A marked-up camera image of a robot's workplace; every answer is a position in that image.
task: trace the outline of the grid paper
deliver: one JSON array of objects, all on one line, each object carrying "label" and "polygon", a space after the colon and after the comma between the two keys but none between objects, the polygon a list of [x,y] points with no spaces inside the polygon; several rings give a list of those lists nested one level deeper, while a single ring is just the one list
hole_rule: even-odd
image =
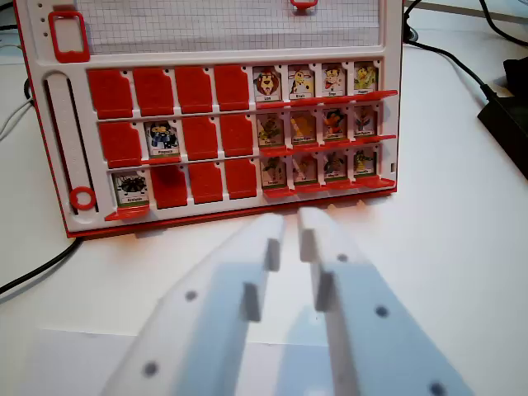
[{"label": "grid paper", "polygon": [[379,0],[76,0],[92,54],[377,45]]}]

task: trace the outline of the guess who game board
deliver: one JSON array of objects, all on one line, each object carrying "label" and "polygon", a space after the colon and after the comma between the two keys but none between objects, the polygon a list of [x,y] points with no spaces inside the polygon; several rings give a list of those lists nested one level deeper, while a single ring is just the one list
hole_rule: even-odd
[{"label": "guess who game board", "polygon": [[71,237],[396,191],[402,2],[15,5]]}]

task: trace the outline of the white table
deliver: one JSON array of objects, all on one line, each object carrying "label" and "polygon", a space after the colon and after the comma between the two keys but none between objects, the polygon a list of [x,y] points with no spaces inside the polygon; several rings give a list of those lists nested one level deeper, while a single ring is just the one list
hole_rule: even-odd
[{"label": "white table", "polygon": [[[485,20],[415,10],[421,42],[459,55],[501,93],[502,61],[528,56]],[[498,25],[518,37],[519,26]],[[0,67],[0,120],[26,71]],[[477,85],[438,54],[403,52],[398,193],[330,205],[424,331],[476,394],[528,389],[528,182],[476,118]],[[34,111],[0,144],[0,283],[69,241]],[[323,345],[295,213],[282,268],[248,340]],[[48,279],[0,304],[0,389],[16,393],[36,328],[136,334],[156,300],[252,217],[86,241]]]}]

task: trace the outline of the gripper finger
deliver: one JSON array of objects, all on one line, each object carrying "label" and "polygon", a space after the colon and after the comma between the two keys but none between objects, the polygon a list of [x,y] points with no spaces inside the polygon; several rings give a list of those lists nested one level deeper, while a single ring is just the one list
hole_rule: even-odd
[{"label": "gripper finger", "polygon": [[178,281],[103,394],[233,395],[248,322],[262,316],[268,272],[279,269],[283,233],[282,216],[264,214]]},{"label": "gripper finger", "polygon": [[471,395],[372,263],[322,210],[299,211],[301,260],[324,312],[336,396]]}]

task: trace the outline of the cartoon character picture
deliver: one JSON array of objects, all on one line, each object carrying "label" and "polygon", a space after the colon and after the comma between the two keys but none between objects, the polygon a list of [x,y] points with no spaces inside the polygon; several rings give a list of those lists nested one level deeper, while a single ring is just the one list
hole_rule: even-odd
[{"label": "cartoon character picture", "polygon": [[262,188],[277,188],[286,186],[286,164],[281,157],[261,160]]},{"label": "cartoon character picture", "polygon": [[354,94],[373,92],[376,89],[378,69],[372,62],[354,64]]},{"label": "cartoon character picture", "polygon": [[291,143],[306,144],[316,141],[315,117],[309,111],[291,113]]},{"label": "cartoon character picture", "polygon": [[112,179],[118,206],[127,207],[148,204],[147,182],[138,172],[114,173]]},{"label": "cartoon character picture", "polygon": [[277,114],[257,114],[258,145],[260,147],[284,144],[284,126]]},{"label": "cartoon character picture", "polygon": [[307,64],[292,65],[288,68],[290,99],[314,96],[314,72]]},{"label": "cartoon character picture", "polygon": [[342,152],[334,151],[324,156],[324,180],[342,180],[347,178],[347,157]]},{"label": "cartoon character picture", "polygon": [[325,141],[347,138],[347,115],[341,109],[325,110],[323,116],[323,139]]},{"label": "cartoon character picture", "polygon": [[376,151],[363,148],[354,154],[354,176],[371,176],[376,174]]},{"label": "cartoon character picture", "polygon": [[179,156],[176,128],[167,121],[145,123],[148,153],[152,158]]},{"label": "cartoon character picture", "polygon": [[323,96],[342,97],[345,95],[347,72],[338,64],[324,64],[323,73]]},{"label": "cartoon character picture", "polygon": [[279,101],[281,99],[281,78],[275,68],[254,68],[253,85],[255,101]]},{"label": "cartoon character picture", "polygon": [[370,136],[375,134],[375,113],[370,106],[360,106],[355,109],[356,136]]},{"label": "cartoon character picture", "polygon": [[294,157],[294,185],[302,186],[317,182],[317,160],[311,155]]}]

